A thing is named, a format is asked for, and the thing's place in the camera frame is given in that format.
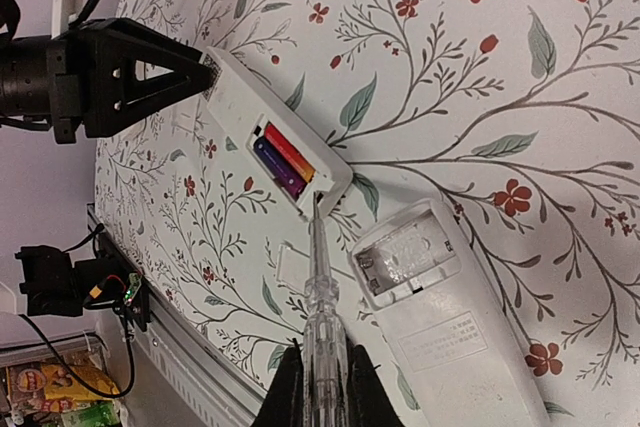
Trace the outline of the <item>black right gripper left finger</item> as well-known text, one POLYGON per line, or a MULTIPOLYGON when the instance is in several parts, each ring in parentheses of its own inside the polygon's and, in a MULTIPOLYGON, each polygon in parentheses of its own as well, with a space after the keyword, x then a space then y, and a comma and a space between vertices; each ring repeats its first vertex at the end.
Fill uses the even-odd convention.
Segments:
POLYGON ((298 342, 287 347, 252 427, 301 427, 304 366, 298 342))

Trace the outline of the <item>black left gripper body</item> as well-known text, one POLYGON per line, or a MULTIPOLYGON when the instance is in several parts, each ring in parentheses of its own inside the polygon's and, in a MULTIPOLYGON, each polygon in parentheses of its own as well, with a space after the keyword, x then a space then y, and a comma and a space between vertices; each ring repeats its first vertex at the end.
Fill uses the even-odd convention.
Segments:
POLYGON ((117 69, 111 51, 116 21, 90 21, 47 44, 50 124, 59 144, 76 142, 85 128, 88 138, 109 138, 120 131, 117 69))

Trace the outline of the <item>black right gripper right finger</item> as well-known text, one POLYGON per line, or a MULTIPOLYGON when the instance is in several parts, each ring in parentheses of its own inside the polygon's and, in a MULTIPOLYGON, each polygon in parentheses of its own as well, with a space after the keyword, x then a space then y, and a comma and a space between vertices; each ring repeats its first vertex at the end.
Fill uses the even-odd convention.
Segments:
POLYGON ((349 425, 403 427, 362 345, 349 351, 349 425))

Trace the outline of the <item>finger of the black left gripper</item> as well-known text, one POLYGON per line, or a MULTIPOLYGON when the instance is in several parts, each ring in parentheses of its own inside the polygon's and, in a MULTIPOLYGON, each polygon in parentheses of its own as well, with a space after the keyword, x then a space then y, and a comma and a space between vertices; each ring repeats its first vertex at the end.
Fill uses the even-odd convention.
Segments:
POLYGON ((88 138, 108 138, 214 83, 202 52, 127 18, 82 27, 88 138))

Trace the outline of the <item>clear handle screwdriver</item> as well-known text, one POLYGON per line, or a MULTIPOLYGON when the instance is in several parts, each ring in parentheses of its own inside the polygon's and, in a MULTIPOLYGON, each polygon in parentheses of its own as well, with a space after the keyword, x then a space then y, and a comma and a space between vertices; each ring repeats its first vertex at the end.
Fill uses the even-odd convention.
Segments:
POLYGON ((336 311, 339 284, 331 273, 321 200, 322 194, 316 191, 309 222, 309 277, 305 282, 308 318, 303 342, 303 424, 345 426, 348 424, 346 331, 336 311))

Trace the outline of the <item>white remote control back up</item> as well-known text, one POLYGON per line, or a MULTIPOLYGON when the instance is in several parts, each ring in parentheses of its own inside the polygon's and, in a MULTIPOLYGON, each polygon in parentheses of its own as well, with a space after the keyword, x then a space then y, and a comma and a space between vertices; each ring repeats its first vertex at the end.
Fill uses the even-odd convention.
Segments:
POLYGON ((445 204, 425 198, 379 222, 349 263, 428 425, 549 425, 514 330, 445 204))

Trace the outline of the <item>white remote with display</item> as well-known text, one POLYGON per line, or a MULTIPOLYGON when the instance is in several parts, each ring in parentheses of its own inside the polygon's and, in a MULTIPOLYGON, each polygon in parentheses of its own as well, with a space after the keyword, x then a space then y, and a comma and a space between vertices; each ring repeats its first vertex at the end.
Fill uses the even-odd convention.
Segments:
POLYGON ((353 179, 346 162, 232 54, 208 47, 214 83, 201 97, 236 151, 301 218, 325 218, 353 179))

